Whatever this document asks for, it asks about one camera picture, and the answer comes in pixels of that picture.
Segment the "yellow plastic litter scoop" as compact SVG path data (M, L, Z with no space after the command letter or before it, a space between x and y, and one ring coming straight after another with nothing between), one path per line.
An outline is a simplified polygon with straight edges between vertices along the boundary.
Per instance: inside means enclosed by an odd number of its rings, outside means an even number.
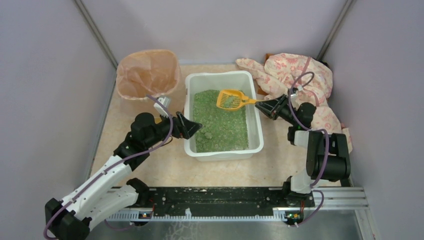
M237 111L246 105L254 105L260 100L246 96L241 90L223 89L219 92L216 106L226 111Z

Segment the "green litter clump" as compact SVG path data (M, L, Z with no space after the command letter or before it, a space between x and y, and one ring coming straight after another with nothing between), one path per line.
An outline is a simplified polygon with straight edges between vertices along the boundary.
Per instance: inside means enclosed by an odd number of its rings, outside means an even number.
M220 106L224 109L231 109L234 107L236 99L234 95L224 94L221 98Z

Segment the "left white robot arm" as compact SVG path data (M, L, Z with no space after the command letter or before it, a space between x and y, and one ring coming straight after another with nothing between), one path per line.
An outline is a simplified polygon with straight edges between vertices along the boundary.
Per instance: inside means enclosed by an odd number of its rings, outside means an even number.
M103 167L80 187L61 200L45 204L44 237L49 240L84 240L101 222L126 207L151 207L150 188L132 178L115 191L111 189L140 166L150 153L168 138L189 140L202 124L188 120L181 112L171 118L161 116L159 123L151 113L135 117L124 141L113 151Z

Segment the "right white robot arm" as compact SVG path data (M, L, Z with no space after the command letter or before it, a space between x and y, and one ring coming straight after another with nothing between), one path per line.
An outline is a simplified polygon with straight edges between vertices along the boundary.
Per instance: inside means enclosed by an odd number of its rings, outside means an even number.
M282 95L276 99L259 101L255 107L269 119L282 118L290 123L287 140L293 146L306 149L304 170L283 183L282 197L287 205L296 206L311 201L313 188L320 183L337 182L350 176L346 135L313 129L312 121L317 111L313 104L305 102L295 108L292 101Z

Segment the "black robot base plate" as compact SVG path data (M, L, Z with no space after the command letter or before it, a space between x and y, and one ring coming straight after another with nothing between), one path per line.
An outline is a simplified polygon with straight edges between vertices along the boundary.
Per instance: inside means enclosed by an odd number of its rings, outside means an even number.
M156 187L150 188L133 207L153 209L156 217L271 216L274 208L314 207L311 193L295 197L283 187Z

